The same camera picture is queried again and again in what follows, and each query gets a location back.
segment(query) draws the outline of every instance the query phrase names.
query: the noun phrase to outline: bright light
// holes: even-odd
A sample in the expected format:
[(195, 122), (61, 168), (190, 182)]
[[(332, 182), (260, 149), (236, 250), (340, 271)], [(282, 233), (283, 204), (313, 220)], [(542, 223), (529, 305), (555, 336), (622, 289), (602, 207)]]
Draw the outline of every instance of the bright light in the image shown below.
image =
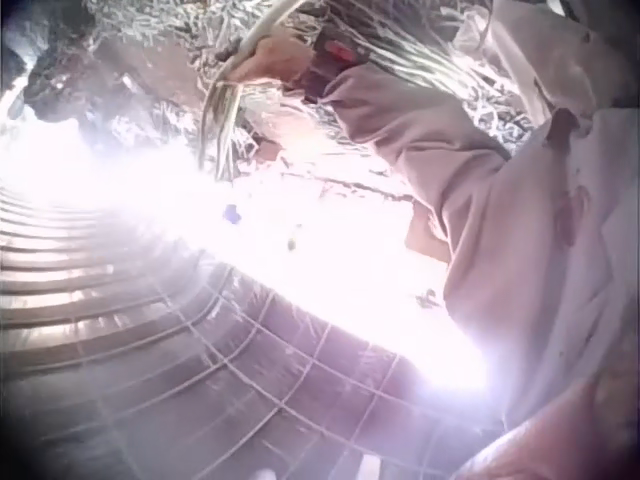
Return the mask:
[[(480, 353), (444, 309), (416, 303), (426, 288), (441, 290), (446, 265), (404, 248), (409, 205), (339, 196), (318, 202), (311, 182), (293, 194), (286, 182), (265, 181), (274, 193), (250, 185), (254, 200), (240, 204), (244, 220), (234, 241), (213, 247), (218, 257), (319, 318), (401, 353), (433, 385), (484, 388)], [(297, 249), (289, 252), (297, 224)]]
[(76, 120), (53, 124), (33, 119), (20, 128), (19, 137), (3, 152), (3, 183), (36, 205), (55, 203), (81, 209), (103, 205), (108, 191)]
[[(483, 388), (480, 354), (444, 310), (416, 304), (415, 295), (441, 289), (446, 265), (404, 248), (409, 205), (322, 196), (320, 182), (287, 182), (268, 173), (232, 190), (199, 173), (179, 144), (99, 164), (74, 121), (28, 128), (29, 141), (15, 146), (0, 173), (31, 198), (121, 207), (209, 249), (304, 310), (404, 355), (432, 384)], [(237, 227), (222, 220), (227, 203), (239, 206)], [(297, 248), (290, 252), (294, 233)]]

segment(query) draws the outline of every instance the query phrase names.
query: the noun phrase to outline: metal mesh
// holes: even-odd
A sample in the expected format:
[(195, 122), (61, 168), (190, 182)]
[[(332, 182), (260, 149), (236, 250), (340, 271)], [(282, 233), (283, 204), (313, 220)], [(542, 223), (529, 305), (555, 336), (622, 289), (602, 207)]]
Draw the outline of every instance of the metal mesh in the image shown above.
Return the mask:
[(478, 399), (147, 226), (6, 191), (0, 212), (2, 388), (51, 478), (351, 480), (365, 454), (383, 479), (446, 478), (500, 433)]

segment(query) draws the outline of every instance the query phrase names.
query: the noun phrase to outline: sleeve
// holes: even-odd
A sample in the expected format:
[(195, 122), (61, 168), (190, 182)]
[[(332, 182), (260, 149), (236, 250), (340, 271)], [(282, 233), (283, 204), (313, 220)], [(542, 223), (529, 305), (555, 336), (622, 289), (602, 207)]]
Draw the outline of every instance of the sleeve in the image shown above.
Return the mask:
[(455, 253), (474, 195), (486, 193), (509, 158), (504, 147), (473, 125), (455, 97), (371, 64), (341, 73), (324, 93), (347, 136), (371, 146), (432, 209)]

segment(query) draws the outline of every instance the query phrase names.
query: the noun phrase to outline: pink jacket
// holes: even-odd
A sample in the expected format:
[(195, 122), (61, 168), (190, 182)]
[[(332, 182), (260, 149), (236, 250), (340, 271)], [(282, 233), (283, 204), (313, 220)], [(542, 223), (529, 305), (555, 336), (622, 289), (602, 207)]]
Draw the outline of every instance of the pink jacket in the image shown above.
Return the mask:
[(325, 92), (433, 210), (444, 299), (481, 348), (509, 426), (596, 372), (638, 298), (638, 110), (558, 110), (509, 158), (460, 102), (372, 65)]

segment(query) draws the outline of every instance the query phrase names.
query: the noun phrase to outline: hand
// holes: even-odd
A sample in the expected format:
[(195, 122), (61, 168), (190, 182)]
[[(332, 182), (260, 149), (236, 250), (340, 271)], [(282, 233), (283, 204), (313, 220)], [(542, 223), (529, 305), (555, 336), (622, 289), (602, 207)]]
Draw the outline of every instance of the hand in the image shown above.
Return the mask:
[(253, 57), (231, 72), (227, 80), (236, 83), (280, 80), (288, 84), (309, 68), (313, 55), (313, 49), (293, 38), (290, 31), (276, 30), (258, 43)]

